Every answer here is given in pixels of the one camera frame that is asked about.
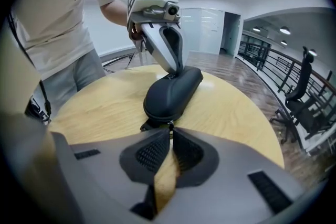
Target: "white t-shirt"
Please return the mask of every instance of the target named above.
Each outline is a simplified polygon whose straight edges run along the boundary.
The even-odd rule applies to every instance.
[[[115,0],[98,0],[102,6]],[[17,32],[45,80],[94,47],[83,23],[84,0],[17,0]]]

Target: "round wooden table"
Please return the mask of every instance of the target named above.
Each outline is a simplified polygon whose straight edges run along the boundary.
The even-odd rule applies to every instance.
[[[167,73],[158,65],[118,71],[75,94],[51,122],[69,144],[119,138],[140,132],[148,119],[143,100],[148,88]],[[175,126],[246,144],[284,167],[277,137],[266,117],[242,92],[206,72]],[[179,169],[172,150],[155,176],[158,210],[174,194]]]

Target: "doorway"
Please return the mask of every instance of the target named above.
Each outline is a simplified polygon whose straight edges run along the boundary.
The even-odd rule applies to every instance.
[[[234,56],[239,34],[240,15],[225,12],[221,50]]]

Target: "black office chair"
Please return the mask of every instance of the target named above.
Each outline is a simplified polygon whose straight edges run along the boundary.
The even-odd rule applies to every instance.
[[[312,115],[312,112],[309,110],[309,108],[315,104],[311,98],[307,102],[302,102],[299,99],[301,99],[304,94],[306,93],[306,89],[308,86],[310,74],[311,74],[311,63],[314,61],[314,56],[310,53],[308,53],[308,50],[306,47],[303,47],[303,60],[302,60],[302,66],[300,71],[300,77],[298,84],[296,88],[291,91],[291,88],[289,88],[288,92],[286,93],[286,101],[285,106],[291,111],[288,115],[287,111],[283,109],[278,109],[275,113],[280,114],[282,119],[278,118],[271,118],[269,122],[277,121],[280,123],[284,123],[286,125],[286,135],[285,138],[282,139],[280,142],[281,144],[285,143],[288,138],[288,131],[289,129],[294,129],[295,125],[298,125],[298,123],[301,123],[301,125],[307,130],[315,130],[316,124],[314,115]]]

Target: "black cable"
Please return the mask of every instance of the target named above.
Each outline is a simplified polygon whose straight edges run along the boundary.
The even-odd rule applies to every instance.
[[[103,69],[104,69],[106,72],[108,72],[108,73],[115,73],[114,71],[112,71],[112,70],[108,70],[108,69],[106,69],[105,67],[103,67]]]
[[[122,60],[122,59],[124,59],[126,57],[130,57],[130,56],[132,56],[132,54],[127,54],[127,55],[124,55],[124,56],[120,56],[119,58],[106,63],[105,65],[103,65],[103,67],[110,66],[110,65],[112,65],[112,64],[114,64],[114,63],[116,63],[116,62],[118,62],[118,61],[120,61],[120,60]]]
[[[15,28],[15,24],[14,24],[14,19],[13,19],[11,13],[7,16],[7,20],[8,20],[8,24],[9,24],[10,30],[12,31],[12,34],[13,34],[16,42],[18,43],[18,46],[19,46],[20,50],[23,52],[23,54],[26,56],[26,58],[31,62],[31,64],[35,67],[33,61],[29,57],[28,53],[26,52],[25,48],[22,46],[22,44],[21,44],[21,42],[20,42],[20,40],[19,40],[19,38],[17,36],[16,28]],[[42,83],[42,80],[40,80],[39,86],[41,88],[41,92],[42,92],[42,95],[43,95],[44,100],[45,100],[44,107],[45,107],[46,112],[47,112],[47,118],[44,119],[44,120],[42,120],[42,121],[46,122],[46,121],[49,121],[49,119],[50,119],[51,104],[50,104],[50,102],[49,102],[49,100],[47,98],[47,93],[46,93],[46,90],[45,90],[44,85]]]

